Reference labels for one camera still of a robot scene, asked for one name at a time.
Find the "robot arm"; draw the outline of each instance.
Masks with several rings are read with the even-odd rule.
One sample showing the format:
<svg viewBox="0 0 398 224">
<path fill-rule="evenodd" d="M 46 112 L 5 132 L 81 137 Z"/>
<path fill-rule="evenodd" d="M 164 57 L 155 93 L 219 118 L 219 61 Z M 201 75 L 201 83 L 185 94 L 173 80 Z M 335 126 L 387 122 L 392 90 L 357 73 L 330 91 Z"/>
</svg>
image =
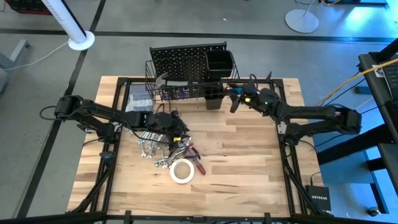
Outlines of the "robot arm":
<svg viewBox="0 0 398 224">
<path fill-rule="evenodd" d="M 297 145 L 307 135 L 338 131 L 342 134 L 359 134 L 361 130 L 361 114 L 341 105 L 328 106 L 290 106 L 284 103 L 276 92 L 263 88 L 258 90 L 256 82 L 250 79 L 248 84 L 235 85 L 225 91 L 233 104 L 230 112 L 234 113 L 240 104 L 245 104 L 263 116 L 270 116 L 275 122 L 280 121 L 279 133 L 284 134 L 285 141 Z M 302 118 L 319 119 L 310 124 L 285 124 L 284 119 Z"/>
<path fill-rule="evenodd" d="M 79 122 L 78 127 L 82 130 L 92 129 L 96 131 L 99 139 L 107 143 L 114 143 L 115 125 L 113 123 L 102 123 L 98 118 L 108 119 L 120 123 L 131 131 L 150 131 L 164 134 L 169 142 L 174 138 L 182 137 L 189 131 L 183 121 L 178 117 L 178 112 L 170 114 L 160 112 L 153 114 L 151 111 L 120 111 L 110 107 L 99 105 L 91 100 L 85 100 L 80 96 L 64 96 L 58 101 L 55 109 L 55 117 Z"/>
</svg>

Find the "tool handle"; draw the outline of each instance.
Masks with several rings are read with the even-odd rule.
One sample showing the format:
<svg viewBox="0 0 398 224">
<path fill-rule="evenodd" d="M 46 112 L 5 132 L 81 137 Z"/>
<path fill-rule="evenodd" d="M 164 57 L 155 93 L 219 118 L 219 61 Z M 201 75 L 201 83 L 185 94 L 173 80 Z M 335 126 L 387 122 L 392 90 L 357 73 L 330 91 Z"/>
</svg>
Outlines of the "tool handle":
<svg viewBox="0 0 398 224">
<path fill-rule="evenodd" d="M 197 168 L 198 168 L 199 172 L 200 172 L 202 175 L 206 175 L 206 170 L 205 170 L 205 168 L 204 168 L 197 160 L 195 160 L 195 164 L 197 165 Z"/>
<path fill-rule="evenodd" d="M 177 82 L 177 81 L 167 81 L 167 86 L 185 86 L 188 85 L 188 82 Z"/>
</svg>

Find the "tape roll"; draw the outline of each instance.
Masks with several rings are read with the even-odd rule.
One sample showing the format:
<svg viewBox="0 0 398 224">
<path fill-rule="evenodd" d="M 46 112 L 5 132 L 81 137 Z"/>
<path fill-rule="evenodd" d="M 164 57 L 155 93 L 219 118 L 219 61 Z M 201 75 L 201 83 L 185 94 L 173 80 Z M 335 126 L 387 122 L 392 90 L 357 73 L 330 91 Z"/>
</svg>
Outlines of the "tape roll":
<svg viewBox="0 0 398 224">
<path fill-rule="evenodd" d="M 182 164 L 186 164 L 189 166 L 190 172 L 187 178 L 185 179 L 179 179 L 176 175 L 175 175 L 175 170 L 178 166 L 182 165 Z M 193 168 L 193 164 L 191 161 L 189 161 L 188 159 L 177 159 L 175 162 L 173 162 L 171 168 L 170 168 L 170 176 L 172 177 L 172 179 L 178 183 L 178 184 L 186 184 L 189 181 L 192 180 L 193 175 L 195 173 L 195 169 Z"/>
</svg>

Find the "metal bracket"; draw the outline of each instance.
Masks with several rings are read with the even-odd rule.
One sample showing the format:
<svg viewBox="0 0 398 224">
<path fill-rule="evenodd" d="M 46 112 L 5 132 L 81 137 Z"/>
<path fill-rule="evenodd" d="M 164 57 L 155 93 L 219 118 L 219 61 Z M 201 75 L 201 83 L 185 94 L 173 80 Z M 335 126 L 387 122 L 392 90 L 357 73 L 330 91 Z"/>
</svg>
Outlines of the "metal bracket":
<svg viewBox="0 0 398 224">
<path fill-rule="evenodd" d="M 286 123 L 281 121 L 280 124 L 277 125 L 278 134 L 285 134 L 286 133 Z"/>
<path fill-rule="evenodd" d="M 284 82 L 282 79 L 278 78 L 278 79 L 272 79 L 272 82 L 279 88 L 283 88 L 284 87 Z"/>
<path fill-rule="evenodd" d="M 128 78 L 118 78 L 116 86 L 122 86 L 127 82 Z"/>
<path fill-rule="evenodd" d="M 111 167 L 115 162 L 114 154 L 111 151 L 101 152 L 99 156 L 101 156 L 101 158 L 104 160 L 104 164 L 106 167 Z"/>
</svg>

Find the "black metal frame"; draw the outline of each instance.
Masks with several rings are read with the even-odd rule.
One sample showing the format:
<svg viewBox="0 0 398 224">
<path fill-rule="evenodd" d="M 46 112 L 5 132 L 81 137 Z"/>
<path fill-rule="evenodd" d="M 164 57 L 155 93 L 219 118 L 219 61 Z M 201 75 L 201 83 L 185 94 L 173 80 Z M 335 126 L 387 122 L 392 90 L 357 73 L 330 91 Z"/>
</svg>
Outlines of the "black metal frame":
<svg viewBox="0 0 398 224">
<path fill-rule="evenodd" d="M 239 83 L 247 83 L 249 80 L 239 80 Z M 127 105 L 129 86 L 134 82 L 145 82 L 145 78 L 118 78 L 116 91 L 114 94 L 114 100 L 112 108 L 116 109 L 118 105 L 119 96 L 121 93 L 121 88 L 123 85 L 126 85 L 126 89 L 124 91 L 124 97 L 122 102 L 122 110 L 125 110 Z M 270 85 L 271 90 L 275 90 L 277 86 L 279 88 L 280 97 L 284 102 L 286 102 L 286 96 L 284 92 L 284 83 L 282 79 L 258 79 L 259 83 L 265 83 Z M 120 142 L 121 128 L 119 128 L 115 132 L 115 136 L 117 141 L 114 143 L 113 147 L 113 155 L 114 158 L 117 159 L 118 150 L 119 150 L 119 142 Z M 285 180 L 285 188 L 287 194 L 287 201 L 289 206 L 290 217 L 284 218 L 272 218 L 270 213 L 264 213 L 263 217 L 205 217 L 205 216 L 162 216 L 162 215 L 131 215 L 131 211 L 126 211 L 124 215 L 107 215 L 106 212 L 108 210 L 109 199 L 111 195 L 111 188 L 113 183 L 114 169 L 107 169 L 109 173 L 108 179 L 106 181 L 106 189 L 104 193 L 104 201 L 102 204 L 101 211 L 96 211 L 98 204 L 98 196 L 99 191 L 96 192 L 95 196 L 92 197 L 91 207 L 89 212 L 85 212 L 80 210 L 78 212 L 67 212 L 66 214 L 61 215 L 49 215 L 49 216 L 41 216 L 41 217 L 29 217 L 29 218 L 16 218 L 9 220 L 0 220 L 0 224 L 11 224 L 11 223 L 88 223 L 88 222 L 96 222 L 102 221 L 106 223 L 107 220 L 124 220 L 124 223 L 130 224 L 133 223 L 134 220 L 162 220 L 162 221 L 187 221 L 193 223 L 203 223 L 203 222 L 222 222 L 222 221 L 231 221 L 231 222 L 263 222 L 263 223 L 272 223 L 272 222 L 294 222 L 294 223 L 375 223 L 375 222 L 367 222 L 364 220 L 353 220 L 347 218 L 335 218 L 329 215 L 319 215 L 317 213 L 316 207 L 312 203 L 308 193 L 305 191 L 299 169 L 299 162 L 297 159 L 296 148 L 294 146 L 289 146 L 291 151 L 291 160 L 293 163 L 293 170 L 289 166 L 289 162 L 287 160 L 286 155 L 286 145 L 283 141 L 283 134 L 278 134 L 279 140 L 279 148 L 281 153 L 281 163 L 284 171 L 284 180 Z M 109 144 L 104 143 L 103 152 L 109 152 Z M 98 173 L 96 182 L 103 182 L 105 170 L 105 161 L 104 159 L 100 160 Z M 292 186 L 290 181 L 294 183 L 298 190 L 298 196 L 300 200 L 300 208 L 303 214 L 299 214 L 295 212 L 294 198 L 292 193 Z M 307 208 L 312 211 L 312 215 L 307 215 Z"/>
</svg>

